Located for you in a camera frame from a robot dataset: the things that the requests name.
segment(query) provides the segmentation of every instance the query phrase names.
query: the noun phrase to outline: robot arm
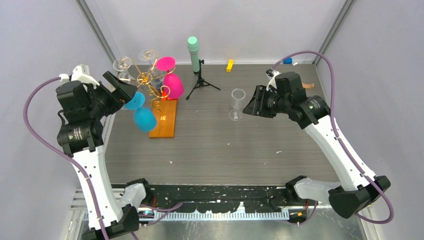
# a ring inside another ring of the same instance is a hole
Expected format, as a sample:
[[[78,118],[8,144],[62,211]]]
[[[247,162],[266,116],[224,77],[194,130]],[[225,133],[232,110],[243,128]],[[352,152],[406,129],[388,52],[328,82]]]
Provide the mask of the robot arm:
[[[390,187],[390,181],[386,176],[376,176],[339,131],[339,137],[365,174],[359,172],[338,143],[330,122],[330,108],[325,100],[319,96],[307,97],[301,78],[295,72],[280,73],[270,69],[266,74],[268,85],[256,86],[253,98],[243,113],[265,118],[273,118],[277,113],[287,114],[318,144],[340,180],[324,182],[299,176],[285,185],[288,201],[296,203],[301,199],[312,199],[330,204],[343,218],[350,218],[376,201],[380,195],[365,176],[374,179],[383,191]]]
[[[120,81],[107,71],[103,77],[115,88],[110,92],[102,82],[96,81],[89,74],[86,65],[79,65],[71,76],[60,75],[63,84],[56,89],[56,93],[63,110],[58,114],[62,126],[57,135],[57,142],[65,154],[85,168],[96,193],[97,199],[93,199],[85,177],[74,166],[84,193],[89,218],[89,229],[82,239],[103,239],[95,204],[99,205],[106,232],[112,239],[139,229],[137,208],[143,200],[148,200],[148,183],[144,179],[128,183],[122,198],[116,200],[106,170],[101,119],[114,114],[129,102],[137,87]]]

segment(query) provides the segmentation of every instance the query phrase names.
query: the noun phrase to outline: yellow block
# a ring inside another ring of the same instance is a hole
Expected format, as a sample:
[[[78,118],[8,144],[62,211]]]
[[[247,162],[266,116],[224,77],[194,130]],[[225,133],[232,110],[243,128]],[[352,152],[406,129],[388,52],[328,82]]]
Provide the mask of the yellow block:
[[[226,66],[226,71],[227,72],[231,73],[231,69],[233,68],[233,63],[234,63],[234,60],[233,59],[230,59],[228,61],[228,66]]]

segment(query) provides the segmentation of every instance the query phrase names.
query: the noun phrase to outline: microphone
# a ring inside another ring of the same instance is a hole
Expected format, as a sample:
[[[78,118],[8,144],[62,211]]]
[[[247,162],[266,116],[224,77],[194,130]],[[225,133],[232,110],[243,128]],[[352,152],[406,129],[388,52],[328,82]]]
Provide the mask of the microphone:
[[[193,66],[193,72],[197,73],[200,71],[199,63],[199,42],[195,36],[191,36],[187,40],[188,51],[190,52],[191,65]]]

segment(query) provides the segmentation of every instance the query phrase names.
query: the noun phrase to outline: glass base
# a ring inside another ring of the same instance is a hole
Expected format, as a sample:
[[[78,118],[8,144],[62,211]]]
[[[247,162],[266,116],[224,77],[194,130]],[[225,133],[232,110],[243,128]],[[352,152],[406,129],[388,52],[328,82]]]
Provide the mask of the glass base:
[[[238,121],[242,118],[243,113],[242,111],[240,111],[239,109],[232,109],[231,111],[229,111],[228,113],[228,117],[229,119],[233,120],[233,121]]]

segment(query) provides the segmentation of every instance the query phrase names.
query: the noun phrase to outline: tripod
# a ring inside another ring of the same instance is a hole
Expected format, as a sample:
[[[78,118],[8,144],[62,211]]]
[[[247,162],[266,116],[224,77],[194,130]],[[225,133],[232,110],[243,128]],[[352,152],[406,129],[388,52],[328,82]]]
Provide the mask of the tripod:
[[[194,71],[194,75],[197,76],[196,85],[194,85],[193,89],[191,90],[190,94],[185,98],[186,100],[189,100],[190,95],[193,93],[195,89],[212,86],[218,90],[221,90],[221,88],[210,84],[209,82],[205,81],[202,77],[202,64],[205,64],[205,60],[199,60],[199,71]]]

